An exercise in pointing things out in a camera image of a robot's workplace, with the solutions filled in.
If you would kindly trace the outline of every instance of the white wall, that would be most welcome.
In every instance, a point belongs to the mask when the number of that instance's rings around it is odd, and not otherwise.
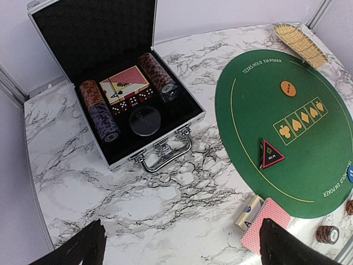
[[[30,0],[0,0],[0,63],[27,93],[62,73],[32,26]],[[217,29],[308,22],[321,0],[159,0],[155,41]]]
[[[30,181],[24,114],[0,91],[0,264],[29,264],[49,250]]]
[[[27,94],[63,75],[27,16],[30,1],[0,0],[0,63]]]
[[[158,0],[155,42],[218,29],[307,23],[321,0]]]
[[[314,30],[353,75],[353,0],[333,0]]]

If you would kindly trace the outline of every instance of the poker chip stack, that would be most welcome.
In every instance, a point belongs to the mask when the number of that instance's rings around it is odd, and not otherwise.
[[[320,243],[335,244],[339,238],[339,230],[336,226],[320,226],[316,231],[316,240]]]
[[[178,96],[178,85],[152,54],[146,53],[141,55],[138,58],[138,65],[151,80],[165,102],[170,102]]]
[[[353,215],[353,200],[350,200],[346,204],[346,212],[348,215]]]
[[[99,137],[104,142],[112,142],[117,139],[120,135],[120,130],[104,102],[97,83],[93,80],[88,80],[83,82],[79,89]]]

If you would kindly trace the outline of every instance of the brown poker chip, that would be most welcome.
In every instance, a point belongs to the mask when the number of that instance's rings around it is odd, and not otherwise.
[[[353,200],[350,200],[346,204],[346,212],[348,215],[353,215]]]
[[[336,226],[320,226],[316,231],[316,240],[320,243],[335,244],[339,238],[339,229]]]
[[[79,90],[81,91],[81,95],[88,110],[90,110],[90,108],[96,104],[105,103],[104,98],[102,97],[98,85],[95,81],[84,81],[79,86]]]
[[[138,65],[143,69],[145,74],[150,78],[152,84],[160,93],[167,85],[175,85],[175,82],[153,57],[152,54],[146,53],[138,58]]]

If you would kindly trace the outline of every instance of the orange chip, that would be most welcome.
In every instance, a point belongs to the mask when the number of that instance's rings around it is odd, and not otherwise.
[[[287,95],[288,97],[291,97],[291,98],[295,97],[295,95],[297,94],[296,88],[293,86],[292,83],[290,83],[288,81],[283,81],[281,83],[281,89],[285,95]]]

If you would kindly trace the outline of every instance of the blue poker chip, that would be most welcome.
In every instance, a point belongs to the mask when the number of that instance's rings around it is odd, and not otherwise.
[[[348,168],[348,179],[349,179],[350,182],[353,183],[353,166],[350,166]]]

